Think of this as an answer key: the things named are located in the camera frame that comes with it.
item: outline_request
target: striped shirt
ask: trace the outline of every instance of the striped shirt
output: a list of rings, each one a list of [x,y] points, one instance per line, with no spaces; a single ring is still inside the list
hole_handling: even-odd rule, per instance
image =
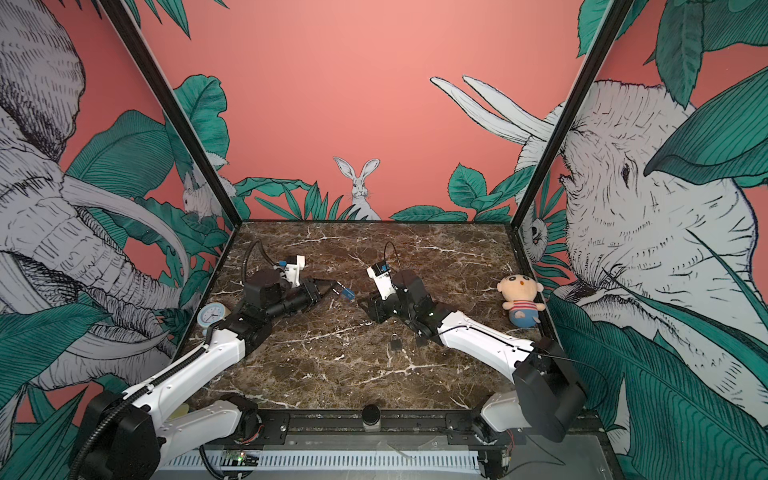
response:
[[[512,300],[512,310],[538,310],[536,303],[530,300]]]

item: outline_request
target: brown marble surface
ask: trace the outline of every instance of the brown marble surface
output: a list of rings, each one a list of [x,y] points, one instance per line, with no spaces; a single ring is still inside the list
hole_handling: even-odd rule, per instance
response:
[[[330,278],[361,296],[376,289],[366,268],[391,240],[403,268],[414,269],[432,298],[476,321],[515,336],[537,339],[538,329],[515,329],[502,309],[496,283],[514,272],[515,258],[502,225],[413,223],[246,223],[214,281],[210,298],[232,309],[240,299],[240,268],[251,240],[260,238],[275,260],[306,256],[304,277]],[[388,261],[395,268],[390,247]],[[249,273],[266,268],[258,250]],[[397,335],[404,348],[392,351]],[[182,346],[202,340],[195,323]],[[244,361],[216,376],[189,403],[200,408],[224,392],[238,392],[265,409],[471,408],[512,384],[489,366],[434,343],[417,346],[394,319],[376,325],[355,303],[331,294],[310,312],[278,319],[272,335]]]

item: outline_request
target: plush toy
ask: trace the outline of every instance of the plush toy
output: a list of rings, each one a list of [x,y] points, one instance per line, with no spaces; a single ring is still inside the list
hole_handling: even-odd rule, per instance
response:
[[[545,305],[536,303],[536,293],[544,290],[536,280],[525,275],[510,275],[502,278],[496,289],[504,296],[502,307],[509,310],[509,320],[519,328],[530,328],[538,323],[538,313]]]

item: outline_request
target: black frame post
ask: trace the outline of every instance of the black frame post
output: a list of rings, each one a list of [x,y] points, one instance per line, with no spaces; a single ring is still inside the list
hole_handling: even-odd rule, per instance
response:
[[[210,185],[210,189],[214,192],[219,203],[221,203],[224,215],[229,218],[233,225],[233,230],[236,230],[243,221],[240,219],[240,215],[237,213],[237,209],[227,195],[227,192],[224,191],[224,187],[221,186],[216,171],[208,163],[208,156],[203,149],[203,145],[200,144],[187,115],[181,110],[176,101],[173,90],[171,90],[163,72],[157,66],[154,56],[144,42],[144,38],[136,29],[133,18],[125,9],[121,0],[100,0],[100,2],[114,29],[125,44],[125,48],[128,49],[139,70],[141,70],[157,101],[160,102],[163,111],[168,117],[168,121],[176,129],[190,156],[195,164],[197,164],[197,167],[200,168],[200,172],[203,173],[205,181]]]
[[[608,51],[611,50],[611,46],[614,43],[614,39],[619,32],[619,28],[624,23],[624,19],[627,17],[633,0],[613,0],[608,7],[608,11],[605,14],[600,30],[595,35],[594,42],[592,43],[587,58],[584,60],[584,64],[581,66],[574,87],[571,89],[571,93],[568,95],[568,100],[563,107],[563,113],[560,115],[557,124],[554,126],[552,135],[549,137],[547,146],[544,149],[544,153],[541,155],[541,159],[538,162],[538,166],[533,173],[531,182],[528,184],[528,188],[525,190],[525,195],[518,205],[518,209],[515,212],[515,216],[512,218],[512,229],[517,230],[523,223],[525,214],[531,208],[534,202],[536,193],[541,188],[541,184],[544,183],[544,178],[547,176],[547,172],[552,167],[552,162],[560,153],[560,147],[565,140],[565,135],[571,129],[571,125],[574,123],[576,115],[578,114],[581,104],[584,103],[584,99],[589,93],[589,89],[594,83],[594,79],[598,76],[600,67],[603,66],[603,60],[608,55]]]

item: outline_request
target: mural wall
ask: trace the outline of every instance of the mural wall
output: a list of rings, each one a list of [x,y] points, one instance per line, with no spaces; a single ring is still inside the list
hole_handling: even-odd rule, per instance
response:
[[[229,238],[96,4],[0,0],[0,478],[65,477],[88,401],[170,362]]]
[[[768,478],[768,2],[630,15],[527,254],[628,478]]]
[[[591,40],[555,0],[126,5],[174,87],[212,82],[181,101],[204,144],[197,110],[226,121],[227,155],[206,147],[249,218],[509,221]]]

